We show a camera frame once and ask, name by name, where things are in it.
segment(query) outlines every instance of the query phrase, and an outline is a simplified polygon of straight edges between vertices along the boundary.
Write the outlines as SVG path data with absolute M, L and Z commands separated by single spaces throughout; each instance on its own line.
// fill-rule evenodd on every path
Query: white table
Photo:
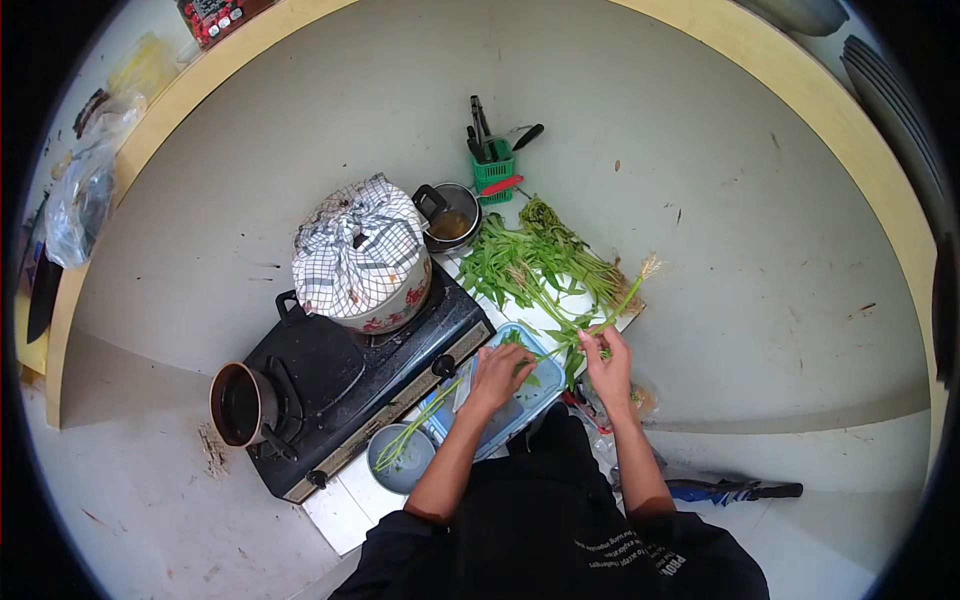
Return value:
M 523 204 L 514 200 L 495 206 L 493 210 L 504 216 L 508 227 L 516 227 L 516 212 Z M 435 256 L 434 258 L 452 276 L 459 273 L 460 260 L 458 257 Z M 565 283 L 568 283 L 568 281 L 561 281 L 562 285 Z M 504 323 L 518 320 L 523 320 L 539 330 L 559 328 L 550 316 L 536 307 L 521 309 L 512 300 L 508 300 L 503 310 L 500 311 L 487 298 L 479 299 L 477 303 L 487 313 L 487 317 L 493 326 L 497 328 Z M 569 296 L 564 298 L 561 304 L 571 312 L 586 313 L 593 305 L 593 299 L 590 294 Z M 614 325 L 622 331 L 632 320 L 633 317 L 620 317 Z M 559 346 L 553 338 L 544 334 L 539 336 L 538 341 L 548 351 Z M 581 366 L 580 371 L 585 368 L 586 364 Z M 419 409 L 414 408 L 403 420 L 413 420 L 418 412 Z M 494 452 L 491 458 L 504 456 L 505 453 L 506 448 L 501 447 Z M 332 477 L 327 482 L 325 490 L 314 492 L 303 503 L 303 508 L 333 549 L 343 556 L 363 543 L 367 531 L 380 518 L 392 511 L 402 509 L 406 498 L 405 495 L 387 491 L 373 479 L 373 475 L 367 466 L 367 451 L 365 450 L 363 454 L 353 459 Z

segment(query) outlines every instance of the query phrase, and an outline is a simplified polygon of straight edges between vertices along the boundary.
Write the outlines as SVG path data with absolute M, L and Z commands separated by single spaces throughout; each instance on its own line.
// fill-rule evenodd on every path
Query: person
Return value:
M 626 516 L 563 404 L 529 448 L 473 463 L 487 422 L 536 367 L 523 346 L 481 348 L 436 456 L 403 510 L 367 533 L 331 599 L 769 598 L 760 567 L 727 531 L 677 512 L 634 417 L 630 347 L 614 327 L 578 335 L 613 425 Z

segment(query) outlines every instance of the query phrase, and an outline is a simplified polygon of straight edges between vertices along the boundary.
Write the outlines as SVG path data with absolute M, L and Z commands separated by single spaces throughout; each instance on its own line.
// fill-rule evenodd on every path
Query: checkered cloth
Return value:
M 297 300 L 308 314 L 363 314 L 403 284 L 422 245 L 420 214 L 382 173 L 337 190 L 294 240 Z

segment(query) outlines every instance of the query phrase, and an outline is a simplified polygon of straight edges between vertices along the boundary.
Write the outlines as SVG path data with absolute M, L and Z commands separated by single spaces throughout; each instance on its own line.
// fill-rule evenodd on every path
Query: stack of plates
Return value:
M 890 144 L 913 184 L 928 221 L 943 209 L 943 186 L 920 119 L 903 86 L 883 58 L 862 39 L 849 36 L 840 57 L 860 104 Z

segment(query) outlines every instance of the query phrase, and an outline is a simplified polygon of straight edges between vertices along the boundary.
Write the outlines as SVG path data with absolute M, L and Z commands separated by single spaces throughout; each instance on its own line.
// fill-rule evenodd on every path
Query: wooden shelf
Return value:
M 285 0 L 224 39 L 156 100 L 117 156 L 117 202 L 180 122 L 218 85 L 267 48 L 355 0 Z M 939 444 L 946 392 L 935 379 L 931 290 L 936 249 L 916 195 L 856 101 L 789 37 L 729 0 L 612 0 L 692 36 L 732 60 L 791 107 L 824 141 L 872 207 L 913 299 L 931 391 L 931 452 Z M 47 422 L 60 427 L 63 363 L 86 267 L 63 274 L 50 329 Z

